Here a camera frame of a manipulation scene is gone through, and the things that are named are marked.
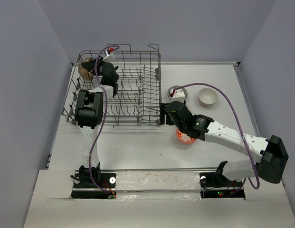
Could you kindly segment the brown glazed bowl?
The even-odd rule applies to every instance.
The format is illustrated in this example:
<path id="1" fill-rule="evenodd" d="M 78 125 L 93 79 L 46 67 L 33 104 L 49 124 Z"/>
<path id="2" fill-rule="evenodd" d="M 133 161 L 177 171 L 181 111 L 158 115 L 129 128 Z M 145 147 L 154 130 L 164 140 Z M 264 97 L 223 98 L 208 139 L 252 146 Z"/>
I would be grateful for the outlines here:
<path id="1" fill-rule="evenodd" d="M 93 76 L 94 76 L 94 73 L 91 73 L 91 72 L 89 72 L 88 70 L 84 69 L 84 68 L 81 66 L 81 63 L 82 63 L 82 62 L 89 62 L 89 61 L 91 61 L 91 60 L 93 60 L 93 58 L 88 57 L 88 58 L 82 60 L 82 61 L 80 62 L 80 64 L 79 64 L 79 66 L 78 66 L 78 73 L 79 73 L 79 75 L 80 75 L 84 80 L 92 81 Z"/>

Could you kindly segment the white bowl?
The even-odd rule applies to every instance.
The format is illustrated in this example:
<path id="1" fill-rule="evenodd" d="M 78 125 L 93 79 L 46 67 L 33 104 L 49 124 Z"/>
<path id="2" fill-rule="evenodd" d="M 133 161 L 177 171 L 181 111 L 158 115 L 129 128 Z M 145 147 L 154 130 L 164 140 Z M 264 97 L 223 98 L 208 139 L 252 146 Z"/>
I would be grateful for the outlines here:
<path id="1" fill-rule="evenodd" d="M 197 97 L 198 97 L 199 103 L 204 107 L 212 106 L 218 100 L 216 91 L 211 88 L 202 88 L 198 92 Z"/>

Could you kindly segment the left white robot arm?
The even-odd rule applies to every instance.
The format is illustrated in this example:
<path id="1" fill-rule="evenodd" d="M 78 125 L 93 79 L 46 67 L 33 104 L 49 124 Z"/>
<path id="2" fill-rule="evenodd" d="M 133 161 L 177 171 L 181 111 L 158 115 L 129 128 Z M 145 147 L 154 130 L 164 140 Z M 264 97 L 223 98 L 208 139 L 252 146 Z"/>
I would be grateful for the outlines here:
<path id="1" fill-rule="evenodd" d="M 78 123 L 82 138 L 82 163 L 79 177 L 76 180 L 85 182 L 89 187 L 101 189 L 101 169 L 97 152 L 97 140 L 105 124 L 108 99 L 118 93 L 118 66 L 98 57 L 89 62 L 83 62 L 82 68 L 94 76 L 100 76 L 97 87 L 91 90 L 80 90 L 75 110 L 75 120 Z"/>

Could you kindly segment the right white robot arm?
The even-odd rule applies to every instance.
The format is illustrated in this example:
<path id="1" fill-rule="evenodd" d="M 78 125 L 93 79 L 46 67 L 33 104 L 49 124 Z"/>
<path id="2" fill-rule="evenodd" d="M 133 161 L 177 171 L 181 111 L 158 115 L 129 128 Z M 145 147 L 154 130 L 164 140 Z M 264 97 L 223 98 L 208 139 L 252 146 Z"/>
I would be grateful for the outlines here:
<path id="1" fill-rule="evenodd" d="M 193 115 L 180 101 L 160 104 L 161 125 L 174 125 L 193 139 L 215 143 L 248 156 L 242 161 L 223 161 L 214 174 L 215 183 L 226 186 L 230 181 L 259 177 L 278 184 L 288 161 L 282 139 L 256 137 L 228 128 L 204 115 Z"/>

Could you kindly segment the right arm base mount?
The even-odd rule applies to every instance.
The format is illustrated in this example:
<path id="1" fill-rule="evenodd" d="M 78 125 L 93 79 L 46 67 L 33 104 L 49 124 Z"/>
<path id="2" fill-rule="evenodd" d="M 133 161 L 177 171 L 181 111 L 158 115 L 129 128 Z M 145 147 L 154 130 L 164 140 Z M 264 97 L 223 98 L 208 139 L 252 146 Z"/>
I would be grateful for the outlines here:
<path id="1" fill-rule="evenodd" d="M 229 180 L 223 175 L 228 161 L 219 164 L 214 172 L 199 174 L 200 194 L 202 199 L 240 198 L 245 199 L 244 182 Z"/>

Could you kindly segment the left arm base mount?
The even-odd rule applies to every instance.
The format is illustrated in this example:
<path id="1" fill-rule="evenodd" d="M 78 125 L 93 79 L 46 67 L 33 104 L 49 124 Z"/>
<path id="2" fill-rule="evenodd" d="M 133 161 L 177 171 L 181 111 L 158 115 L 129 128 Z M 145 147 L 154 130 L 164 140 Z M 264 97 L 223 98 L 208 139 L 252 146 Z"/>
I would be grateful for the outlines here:
<path id="1" fill-rule="evenodd" d="M 113 200 L 117 198 L 117 174 L 103 172 L 99 168 L 80 166 L 73 175 L 71 197 L 73 199 Z"/>

